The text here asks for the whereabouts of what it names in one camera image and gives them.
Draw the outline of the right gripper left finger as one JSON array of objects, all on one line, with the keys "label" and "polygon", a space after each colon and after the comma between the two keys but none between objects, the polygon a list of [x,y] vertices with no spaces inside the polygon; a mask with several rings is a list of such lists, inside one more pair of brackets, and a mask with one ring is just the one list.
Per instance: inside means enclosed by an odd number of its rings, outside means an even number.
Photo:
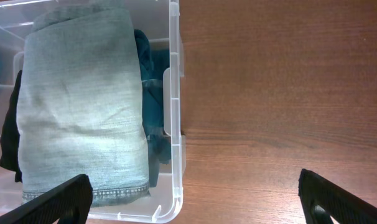
[{"label": "right gripper left finger", "polygon": [[92,201],[89,177],[80,174],[0,216],[0,224],[85,224]]}]

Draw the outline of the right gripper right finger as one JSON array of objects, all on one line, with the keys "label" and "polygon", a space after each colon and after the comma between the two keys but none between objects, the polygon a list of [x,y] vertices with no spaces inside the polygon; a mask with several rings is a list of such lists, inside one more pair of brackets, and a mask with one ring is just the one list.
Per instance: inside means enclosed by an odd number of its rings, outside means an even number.
[{"label": "right gripper right finger", "polygon": [[377,223],[376,207],[311,170],[301,170],[299,197],[307,224]]}]

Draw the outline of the black garment with tape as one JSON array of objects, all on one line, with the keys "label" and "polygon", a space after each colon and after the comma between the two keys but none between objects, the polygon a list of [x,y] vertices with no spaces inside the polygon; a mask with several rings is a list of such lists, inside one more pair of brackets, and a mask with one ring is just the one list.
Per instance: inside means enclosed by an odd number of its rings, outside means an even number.
[{"label": "black garment with tape", "polygon": [[15,172],[15,182],[22,182],[22,172],[18,163],[20,134],[16,122],[17,101],[21,87],[21,75],[22,70],[20,70],[17,74],[16,83],[9,99],[9,108],[2,126],[0,138],[2,152],[0,167]]}]

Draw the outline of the light blue jeans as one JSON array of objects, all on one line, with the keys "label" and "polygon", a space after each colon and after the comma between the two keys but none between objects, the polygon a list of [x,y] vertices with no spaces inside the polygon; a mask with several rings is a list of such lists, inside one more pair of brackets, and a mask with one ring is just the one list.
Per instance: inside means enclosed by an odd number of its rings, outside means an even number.
[{"label": "light blue jeans", "polygon": [[35,19],[16,121],[23,201],[78,174],[89,177],[95,207],[149,195],[141,71],[122,1],[58,7]]}]

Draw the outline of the navy blue garment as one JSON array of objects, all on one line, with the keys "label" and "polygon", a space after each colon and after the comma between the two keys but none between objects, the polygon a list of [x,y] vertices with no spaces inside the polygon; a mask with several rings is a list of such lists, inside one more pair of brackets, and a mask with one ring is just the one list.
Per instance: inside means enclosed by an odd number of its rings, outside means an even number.
[{"label": "navy blue garment", "polygon": [[142,80],[142,125],[146,134],[149,186],[156,187],[161,164],[171,160],[171,144],[164,133],[163,76],[170,67],[169,50],[152,50],[143,31],[134,30]]}]

